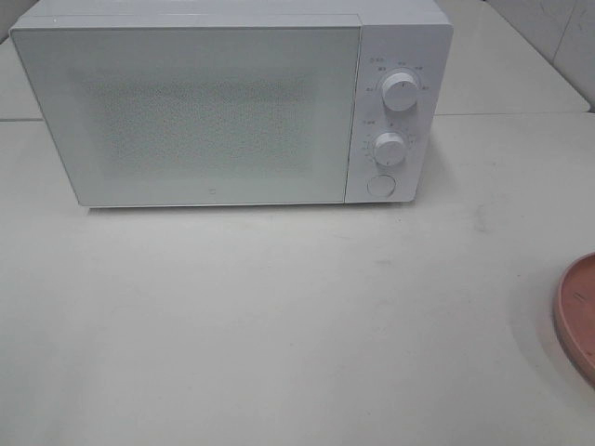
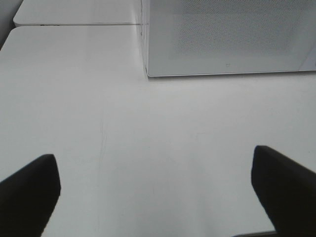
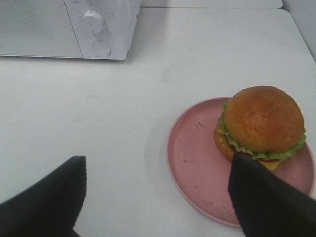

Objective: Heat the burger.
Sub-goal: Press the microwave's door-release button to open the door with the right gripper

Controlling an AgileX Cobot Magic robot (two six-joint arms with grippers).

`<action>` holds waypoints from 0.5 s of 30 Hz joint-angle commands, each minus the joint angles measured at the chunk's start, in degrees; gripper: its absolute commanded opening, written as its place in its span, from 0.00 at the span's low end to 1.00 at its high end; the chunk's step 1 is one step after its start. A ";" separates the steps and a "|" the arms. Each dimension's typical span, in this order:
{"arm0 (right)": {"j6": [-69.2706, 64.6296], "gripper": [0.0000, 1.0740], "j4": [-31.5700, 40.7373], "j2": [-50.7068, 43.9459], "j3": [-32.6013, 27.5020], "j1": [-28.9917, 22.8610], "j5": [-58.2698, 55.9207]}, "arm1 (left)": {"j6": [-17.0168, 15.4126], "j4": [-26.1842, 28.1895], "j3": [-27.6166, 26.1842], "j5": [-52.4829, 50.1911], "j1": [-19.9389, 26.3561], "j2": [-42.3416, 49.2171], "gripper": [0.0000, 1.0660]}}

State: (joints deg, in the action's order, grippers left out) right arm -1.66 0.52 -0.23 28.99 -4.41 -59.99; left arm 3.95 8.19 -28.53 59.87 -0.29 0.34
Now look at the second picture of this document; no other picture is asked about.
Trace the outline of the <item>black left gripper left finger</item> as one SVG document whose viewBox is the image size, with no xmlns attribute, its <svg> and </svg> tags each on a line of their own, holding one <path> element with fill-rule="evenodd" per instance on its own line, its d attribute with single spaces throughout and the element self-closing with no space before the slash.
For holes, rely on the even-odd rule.
<svg viewBox="0 0 316 237">
<path fill-rule="evenodd" d="M 0 235 L 40 237 L 60 197 L 56 158 L 46 154 L 0 183 Z"/>
</svg>

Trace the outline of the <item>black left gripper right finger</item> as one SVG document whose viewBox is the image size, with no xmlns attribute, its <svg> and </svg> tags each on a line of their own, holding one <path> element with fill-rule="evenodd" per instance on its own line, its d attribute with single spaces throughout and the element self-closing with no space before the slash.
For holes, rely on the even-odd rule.
<svg viewBox="0 0 316 237">
<path fill-rule="evenodd" d="M 281 237 L 316 235 L 316 174 L 268 146 L 256 146 L 252 187 Z"/>
</svg>

